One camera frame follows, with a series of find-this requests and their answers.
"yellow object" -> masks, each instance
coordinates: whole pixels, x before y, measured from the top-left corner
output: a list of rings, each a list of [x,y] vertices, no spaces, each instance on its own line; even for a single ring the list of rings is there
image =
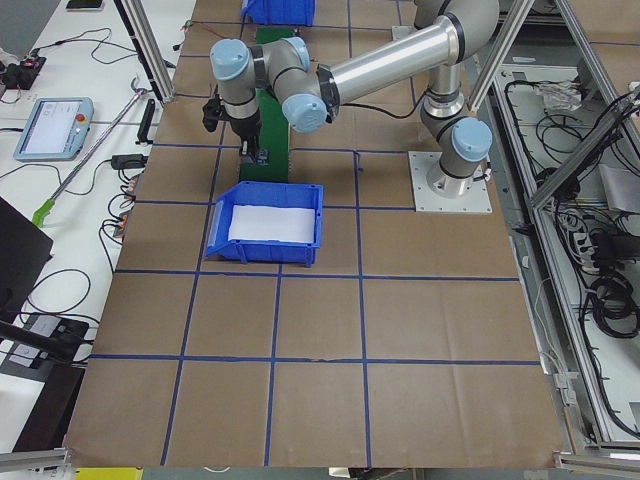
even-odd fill
[[[141,480],[142,468],[79,468],[76,480]]]

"black monitor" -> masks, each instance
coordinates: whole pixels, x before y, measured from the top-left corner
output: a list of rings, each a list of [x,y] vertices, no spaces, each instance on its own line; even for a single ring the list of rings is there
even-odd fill
[[[13,323],[52,245],[53,240],[0,197],[0,320]]]

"blue plastic tray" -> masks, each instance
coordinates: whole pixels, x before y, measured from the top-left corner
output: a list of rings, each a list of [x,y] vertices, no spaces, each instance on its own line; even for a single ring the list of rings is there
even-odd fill
[[[242,14],[264,25],[313,25],[315,0],[245,0]]]
[[[220,195],[216,203],[206,256],[219,254],[242,263],[252,261],[313,265],[322,239],[322,185],[240,182]],[[309,208],[315,211],[313,243],[229,240],[234,205]]]

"tablet screen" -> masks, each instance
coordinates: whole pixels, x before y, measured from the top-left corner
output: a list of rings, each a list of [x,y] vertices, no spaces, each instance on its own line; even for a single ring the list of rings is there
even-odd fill
[[[42,102],[31,125],[23,153],[62,153],[81,102]]]

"blue joint cap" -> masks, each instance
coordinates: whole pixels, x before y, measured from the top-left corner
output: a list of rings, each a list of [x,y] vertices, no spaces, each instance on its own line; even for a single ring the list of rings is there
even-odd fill
[[[316,131],[327,121],[327,106],[322,99],[310,93],[298,93],[282,104],[282,113],[291,127],[300,133]]]
[[[288,37],[283,38],[285,42],[290,43],[293,48],[296,49],[298,53],[298,57],[300,57],[300,62],[302,63],[302,68],[304,68],[305,72],[309,71],[309,67],[311,67],[311,57],[309,56],[309,51],[307,50],[307,44],[304,43],[304,40],[300,37]]]
[[[467,117],[453,126],[451,143],[456,153],[463,159],[467,162],[477,163],[489,153],[493,143],[493,135],[484,122]]]
[[[220,81],[233,80],[249,64],[249,49],[241,40],[225,38],[211,47],[213,75]]]

